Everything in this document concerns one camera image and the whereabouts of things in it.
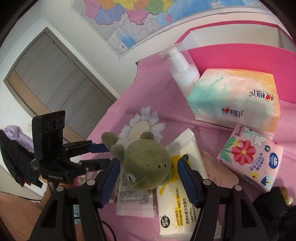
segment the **map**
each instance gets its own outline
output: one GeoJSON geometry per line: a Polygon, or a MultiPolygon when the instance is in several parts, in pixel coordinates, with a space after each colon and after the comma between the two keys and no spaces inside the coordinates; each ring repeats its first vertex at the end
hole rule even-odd
{"type": "Polygon", "coordinates": [[[231,6],[265,8],[259,0],[75,0],[80,13],[123,55],[155,31],[199,12],[231,6]]]}

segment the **pump dispenser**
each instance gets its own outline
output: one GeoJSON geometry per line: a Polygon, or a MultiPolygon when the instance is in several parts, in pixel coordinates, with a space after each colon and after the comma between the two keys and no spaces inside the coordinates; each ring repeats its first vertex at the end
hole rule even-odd
{"type": "Polygon", "coordinates": [[[186,49],[182,43],[179,43],[165,49],[159,55],[163,61],[170,59],[172,63],[170,73],[184,97],[187,98],[200,79],[200,73],[194,64],[188,63],[181,51],[186,49]]]}

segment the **frog plush eye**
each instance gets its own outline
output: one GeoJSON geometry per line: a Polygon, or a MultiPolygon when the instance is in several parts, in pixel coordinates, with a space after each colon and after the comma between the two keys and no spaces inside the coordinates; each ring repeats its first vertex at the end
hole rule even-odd
{"type": "Polygon", "coordinates": [[[135,183],[137,181],[137,179],[135,178],[135,176],[133,174],[127,173],[126,174],[126,178],[131,182],[131,183],[135,183]]]}

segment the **red flower print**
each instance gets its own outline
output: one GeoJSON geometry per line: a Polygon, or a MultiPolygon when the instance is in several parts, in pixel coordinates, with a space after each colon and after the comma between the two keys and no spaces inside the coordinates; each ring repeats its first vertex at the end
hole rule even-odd
{"type": "Polygon", "coordinates": [[[251,164],[254,161],[255,147],[251,146],[250,141],[239,140],[239,143],[242,143],[242,147],[236,146],[231,149],[234,160],[242,166],[246,163],[251,164]]]}

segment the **green frog plush toy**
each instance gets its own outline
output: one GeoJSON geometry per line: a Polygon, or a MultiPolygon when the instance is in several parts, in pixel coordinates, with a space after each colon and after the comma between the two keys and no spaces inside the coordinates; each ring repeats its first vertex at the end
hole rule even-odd
{"type": "Polygon", "coordinates": [[[146,131],[139,137],[118,137],[111,132],[102,134],[102,141],[123,165],[128,185],[137,191],[151,190],[172,178],[172,161],[164,146],[154,141],[146,131]]]}

